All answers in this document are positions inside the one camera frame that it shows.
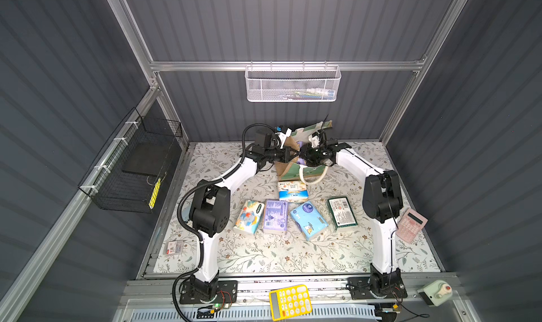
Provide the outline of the green Christmas burlap tote bag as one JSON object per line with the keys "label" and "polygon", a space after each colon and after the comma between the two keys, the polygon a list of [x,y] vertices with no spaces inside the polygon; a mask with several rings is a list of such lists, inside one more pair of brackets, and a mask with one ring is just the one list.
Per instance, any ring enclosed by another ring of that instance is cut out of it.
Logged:
{"label": "green Christmas burlap tote bag", "polygon": [[326,129],[333,127],[332,120],[320,121],[308,127],[297,128],[286,138],[285,148],[295,155],[289,162],[276,162],[280,182],[300,181],[317,184],[326,176],[329,167],[326,158],[319,156],[327,140]]}

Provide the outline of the lavender cartoon tissue pack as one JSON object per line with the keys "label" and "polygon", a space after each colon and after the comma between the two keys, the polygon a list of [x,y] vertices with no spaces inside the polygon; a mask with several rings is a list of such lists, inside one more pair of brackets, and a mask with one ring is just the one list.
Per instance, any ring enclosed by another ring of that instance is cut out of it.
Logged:
{"label": "lavender cartoon tissue pack", "polygon": [[303,141],[297,141],[296,142],[299,146],[299,155],[298,155],[298,160],[297,160],[297,164],[298,165],[301,165],[301,166],[307,166],[307,162],[306,162],[306,154],[308,152],[308,149],[311,147],[311,145],[309,143],[305,143]]}

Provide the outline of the green white tissue pack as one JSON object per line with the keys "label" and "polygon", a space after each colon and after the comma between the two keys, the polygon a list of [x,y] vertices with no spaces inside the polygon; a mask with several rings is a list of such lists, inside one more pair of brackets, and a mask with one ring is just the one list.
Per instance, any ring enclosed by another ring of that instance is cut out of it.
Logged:
{"label": "green white tissue pack", "polygon": [[358,227],[357,219],[346,196],[332,197],[327,200],[327,207],[335,230],[348,230]]}

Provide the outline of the blue cartoon tissue pack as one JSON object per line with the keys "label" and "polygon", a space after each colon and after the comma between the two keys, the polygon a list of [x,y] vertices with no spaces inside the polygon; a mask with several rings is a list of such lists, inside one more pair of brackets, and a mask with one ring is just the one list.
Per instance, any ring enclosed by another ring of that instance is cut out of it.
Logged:
{"label": "blue cartoon tissue pack", "polygon": [[308,242],[324,233],[329,226],[310,201],[293,209],[290,216]]}

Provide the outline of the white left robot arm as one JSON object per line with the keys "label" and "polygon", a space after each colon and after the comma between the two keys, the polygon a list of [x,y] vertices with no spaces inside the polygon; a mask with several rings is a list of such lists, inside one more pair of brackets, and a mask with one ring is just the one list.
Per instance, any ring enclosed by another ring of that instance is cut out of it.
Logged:
{"label": "white left robot arm", "polygon": [[292,130],[252,124],[241,136],[241,155],[229,170],[218,178],[201,180],[189,192],[193,196],[189,210],[191,227],[199,243],[198,265],[190,276],[190,283],[202,289],[217,287],[219,269],[217,253],[219,235],[230,220],[231,195],[246,181],[256,176],[268,163],[289,162],[298,152],[286,146]]}

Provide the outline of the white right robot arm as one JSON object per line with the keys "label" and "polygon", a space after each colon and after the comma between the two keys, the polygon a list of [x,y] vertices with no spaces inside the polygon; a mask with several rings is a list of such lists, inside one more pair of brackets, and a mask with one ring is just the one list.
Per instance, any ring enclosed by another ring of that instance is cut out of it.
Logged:
{"label": "white right robot arm", "polygon": [[303,146],[300,156],[308,167],[338,165],[364,182],[362,209],[373,223],[373,259],[369,286],[376,297],[384,297],[402,283],[397,262],[397,219],[403,209],[399,175],[361,157],[347,143],[333,141],[314,148]]}

